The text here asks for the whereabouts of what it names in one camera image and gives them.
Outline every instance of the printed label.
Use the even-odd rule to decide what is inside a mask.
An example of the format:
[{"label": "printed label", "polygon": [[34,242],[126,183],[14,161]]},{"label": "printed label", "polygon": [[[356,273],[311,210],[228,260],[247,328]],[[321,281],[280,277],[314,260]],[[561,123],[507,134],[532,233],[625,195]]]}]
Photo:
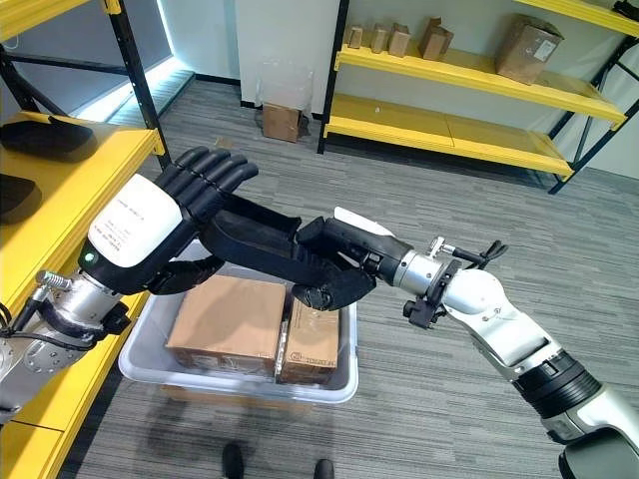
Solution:
[{"label": "printed label", "polygon": [[96,216],[89,241],[113,264],[141,262],[182,220],[178,204],[140,175],[134,175]]},{"label": "printed label", "polygon": [[537,49],[533,57],[535,57],[539,61],[545,62],[546,60],[548,60],[550,54],[555,51],[555,48],[557,48],[556,43],[552,43],[549,40],[544,40],[543,42],[541,42],[541,45],[539,45],[539,48]]}]

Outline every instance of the metal cylinder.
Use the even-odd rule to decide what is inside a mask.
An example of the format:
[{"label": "metal cylinder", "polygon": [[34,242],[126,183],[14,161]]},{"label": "metal cylinder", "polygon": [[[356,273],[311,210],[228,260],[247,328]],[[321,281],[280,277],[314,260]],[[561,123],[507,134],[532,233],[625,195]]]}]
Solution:
[{"label": "metal cylinder", "polygon": [[411,294],[423,296],[441,267],[439,261],[413,249],[401,259],[392,285]]}]

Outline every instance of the black shoe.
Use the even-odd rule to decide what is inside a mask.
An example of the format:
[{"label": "black shoe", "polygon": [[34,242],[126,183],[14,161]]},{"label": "black shoe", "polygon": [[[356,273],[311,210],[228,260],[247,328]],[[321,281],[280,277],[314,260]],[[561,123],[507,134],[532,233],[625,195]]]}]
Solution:
[{"label": "black shoe", "polygon": [[222,451],[222,472],[229,479],[242,479],[244,477],[244,459],[240,446],[230,442]]},{"label": "black shoe", "polygon": [[316,475],[314,479],[334,479],[335,471],[332,468],[332,462],[328,459],[320,459],[316,464]]},{"label": "black shoe", "polygon": [[615,12],[619,12],[624,17],[631,18],[632,20],[637,20],[639,22],[639,8],[631,5],[628,0],[623,0],[622,2],[615,2],[615,6],[612,7]]}]

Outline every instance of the person's foot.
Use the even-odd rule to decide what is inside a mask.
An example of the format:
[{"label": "person's foot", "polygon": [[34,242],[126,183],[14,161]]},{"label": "person's foot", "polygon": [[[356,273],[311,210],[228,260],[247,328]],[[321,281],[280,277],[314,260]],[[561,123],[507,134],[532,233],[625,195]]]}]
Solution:
[{"label": "person's foot", "polygon": [[316,475],[314,479],[334,479],[335,471],[332,468],[332,462],[328,459],[320,459],[316,464]]},{"label": "person's foot", "polygon": [[235,442],[230,442],[224,446],[224,451],[222,451],[222,471],[229,479],[242,479],[244,477],[242,450]]}]

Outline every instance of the cardboard box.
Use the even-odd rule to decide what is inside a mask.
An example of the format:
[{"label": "cardboard box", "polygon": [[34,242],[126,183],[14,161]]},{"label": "cardboard box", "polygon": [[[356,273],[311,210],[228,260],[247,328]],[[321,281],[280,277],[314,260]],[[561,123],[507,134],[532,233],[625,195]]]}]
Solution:
[{"label": "cardboard box", "polygon": [[286,288],[214,275],[185,297],[167,342],[187,367],[272,375]]},{"label": "cardboard box", "polygon": [[262,131],[265,137],[297,142],[300,130],[300,110],[265,103],[263,118]]},{"label": "cardboard box", "polygon": [[446,53],[453,33],[442,28],[441,18],[429,18],[426,30],[419,42],[419,53],[424,60],[438,60]]},{"label": "cardboard box", "polygon": [[317,311],[297,299],[279,381],[324,384],[337,367],[339,311]]},{"label": "cardboard box", "polygon": [[348,47],[359,48],[361,47],[361,38],[363,37],[363,29],[359,25],[353,25],[348,31]]},{"label": "cardboard box", "polygon": [[495,71],[530,85],[562,40],[559,31],[550,23],[519,15],[497,53]]},{"label": "cardboard box", "polygon": [[388,41],[388,54],[395,57],[403,57],[408,48],[408,40],[410,40],[408,27],[393,23],[390,31],[390,40]]},{"label": "cardboard box", "polygon": [[370,51],[372,53],[381,53],[388,44],[388,29],[379,23],[375,23],[370,37]]}]

